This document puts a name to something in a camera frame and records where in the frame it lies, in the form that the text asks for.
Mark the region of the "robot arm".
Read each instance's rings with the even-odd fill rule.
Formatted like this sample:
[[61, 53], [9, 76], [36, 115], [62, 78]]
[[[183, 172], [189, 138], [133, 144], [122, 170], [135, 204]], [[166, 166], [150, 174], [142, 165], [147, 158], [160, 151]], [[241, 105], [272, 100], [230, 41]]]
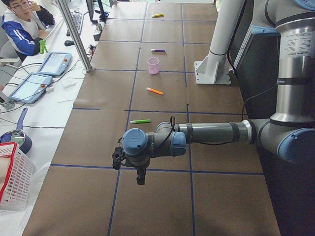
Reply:
[[151, 158], [180, 156], [186, 145], [248, 142], [290, 163], [314, 163], [314, 117], [310, 113], [315, 80], [315, 3], [312, 0], [256, 0], [250, 32], [279, 34], [276, 111], [269, 119], [225, 123], [160, 123], [153, 133], [125, 132], [112, 155], [113, 168], [133, 167], [145, 183]]

